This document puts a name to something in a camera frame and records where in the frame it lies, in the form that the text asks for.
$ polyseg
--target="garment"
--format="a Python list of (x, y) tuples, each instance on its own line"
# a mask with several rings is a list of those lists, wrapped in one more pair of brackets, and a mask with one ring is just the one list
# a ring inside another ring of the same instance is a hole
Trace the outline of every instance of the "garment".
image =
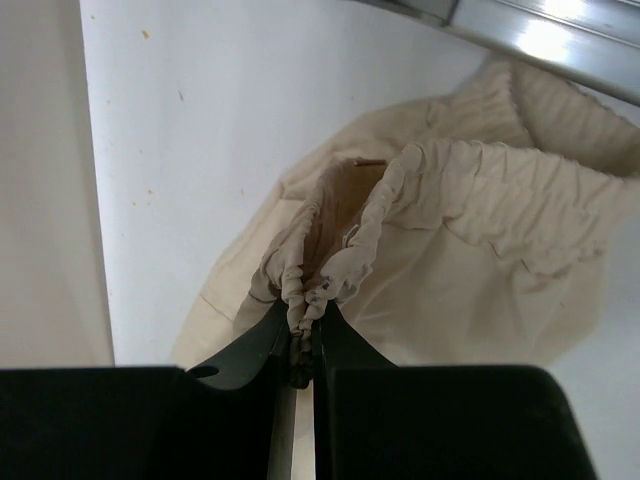
[(607, 243), (640, 203), (639, 164), (638, 128), (520, 63), (364, 115), (282, 177), (213, 268), (172, 358), (208, 358), (282, 295), (294, 363), (336, 299), (399, 365), (548, 364), (600, 318)]

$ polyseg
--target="cloth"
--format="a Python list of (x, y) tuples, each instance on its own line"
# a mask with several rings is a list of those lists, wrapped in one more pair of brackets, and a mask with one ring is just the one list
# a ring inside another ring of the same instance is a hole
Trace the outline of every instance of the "cloth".
[(336, 299), (399, 365), (546, 365), (600, 319), (639, 165), (638, 128), (520, 63), (364, 115), (281, 178), (213, 268), (172, 359), (208, 358), (282, 295), (295, 364)]

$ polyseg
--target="beige wall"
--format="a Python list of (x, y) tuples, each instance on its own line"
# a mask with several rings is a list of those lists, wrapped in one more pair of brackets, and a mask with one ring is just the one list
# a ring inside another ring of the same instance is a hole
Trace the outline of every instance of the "beige wall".
[(0, 2), (0, 368), (113, 363), (77, 0)]

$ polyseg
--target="white surface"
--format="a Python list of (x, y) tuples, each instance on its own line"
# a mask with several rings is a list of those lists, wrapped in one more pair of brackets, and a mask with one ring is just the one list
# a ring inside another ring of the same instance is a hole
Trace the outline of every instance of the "white surface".
[[(363, 111), (454, 90), (487, 54), (342, 0), (82, 7), (121, 364), (166, 360), (210, 267), (287, 166)], [(604, 326), (554, 368), (604, 479), (640, 478), (638, 235), (640, 222), (616, 245)]]
[(0, 368), (113, 362), (77, 1), (0, 1)]

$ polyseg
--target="crumpled fabric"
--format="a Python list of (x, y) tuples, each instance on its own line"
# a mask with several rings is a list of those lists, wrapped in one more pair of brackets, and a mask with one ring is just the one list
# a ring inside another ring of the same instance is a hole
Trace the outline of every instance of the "crumpled fabric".
[(213, 268), (172, 358), (208, 358), (282, 296), (294, 384), (329, 300), (399, 365), (546, 365), (600, 319), (639, 164), (637, 127), (520, 63), (364, 115), (282, 177)]

